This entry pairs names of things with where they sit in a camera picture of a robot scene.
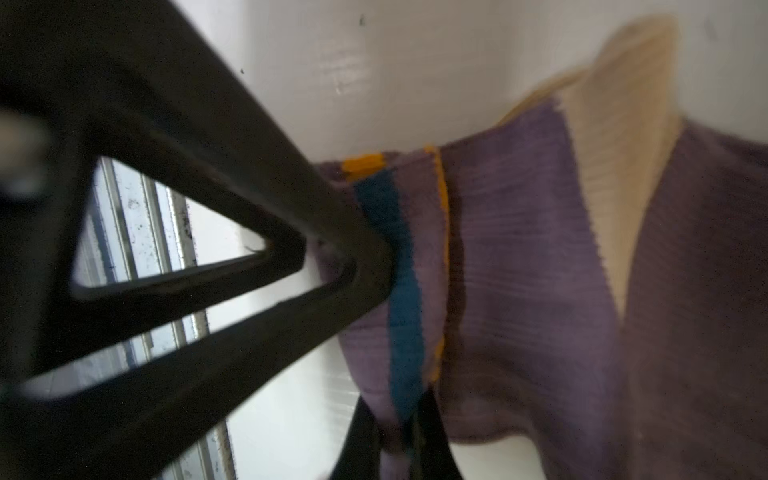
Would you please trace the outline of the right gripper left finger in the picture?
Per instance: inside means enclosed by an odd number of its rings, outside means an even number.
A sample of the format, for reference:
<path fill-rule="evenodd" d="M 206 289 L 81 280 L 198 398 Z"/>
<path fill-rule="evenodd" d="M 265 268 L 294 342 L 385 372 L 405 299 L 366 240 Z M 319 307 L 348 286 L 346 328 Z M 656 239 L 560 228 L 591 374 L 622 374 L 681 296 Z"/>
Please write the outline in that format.
<path fill-rule="evenodd" d="M 330 480 L 377 480 L 381 433 L 376 418 L 362 397 L 358 398 L 339 458 Z"/>

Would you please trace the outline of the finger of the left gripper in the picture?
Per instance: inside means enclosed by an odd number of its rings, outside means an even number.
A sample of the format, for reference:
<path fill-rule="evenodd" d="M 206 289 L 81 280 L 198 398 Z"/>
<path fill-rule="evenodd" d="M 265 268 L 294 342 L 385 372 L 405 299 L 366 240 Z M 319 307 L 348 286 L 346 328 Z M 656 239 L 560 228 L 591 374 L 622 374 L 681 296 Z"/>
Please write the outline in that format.
<path fill-rule="evenodd" d="M 390 248 L 317 174 L 168 1 L 5 1 L 1 475 L 148 479 L 281 370 L 383 301 Z M 99 287 L 71 282 L 98 160 L 260 234 L 265 251 Z M 58 399 L 26 382 L 299 271 L 333 283 Z"/>

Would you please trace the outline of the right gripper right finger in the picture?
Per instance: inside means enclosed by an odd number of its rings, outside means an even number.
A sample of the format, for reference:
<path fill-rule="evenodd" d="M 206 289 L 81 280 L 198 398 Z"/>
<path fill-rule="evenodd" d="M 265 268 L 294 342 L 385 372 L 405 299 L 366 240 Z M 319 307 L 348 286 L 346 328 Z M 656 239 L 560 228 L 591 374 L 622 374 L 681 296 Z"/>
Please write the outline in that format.
<path fill-rule="evenodd" d="M 413 416 L 413 450 L 414 479 L 462 479 L 450 450 L 433 389 L 422 395 Z"/>

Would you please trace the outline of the purple sock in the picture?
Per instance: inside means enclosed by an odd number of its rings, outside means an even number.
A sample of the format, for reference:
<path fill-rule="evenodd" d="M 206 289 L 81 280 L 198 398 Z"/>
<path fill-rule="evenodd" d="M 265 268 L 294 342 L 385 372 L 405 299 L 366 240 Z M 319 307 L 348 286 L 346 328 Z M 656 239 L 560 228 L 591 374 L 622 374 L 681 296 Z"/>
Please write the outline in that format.
<path fill-rule="evenodd" d="M 641 18 L 492 129 L 318 165 L 395 258 L 340 336 L 378 479 L 414 479 L 428 389 L 549 479 L 766 477 L 767 148 L 683 117 L 677 53 Z"/>

